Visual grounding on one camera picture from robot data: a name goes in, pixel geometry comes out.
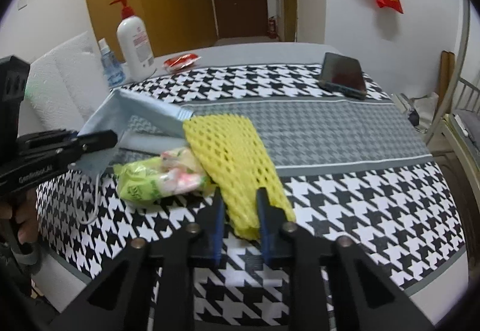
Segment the person's left hand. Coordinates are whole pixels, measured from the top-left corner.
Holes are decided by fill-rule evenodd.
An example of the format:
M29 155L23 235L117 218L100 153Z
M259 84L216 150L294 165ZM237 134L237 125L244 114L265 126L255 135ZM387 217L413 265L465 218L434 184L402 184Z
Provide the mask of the person's left hand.
M7 241L13 256L25 266L38 262L38 214L36 190L17 194L8 202L1 202L1 235Z

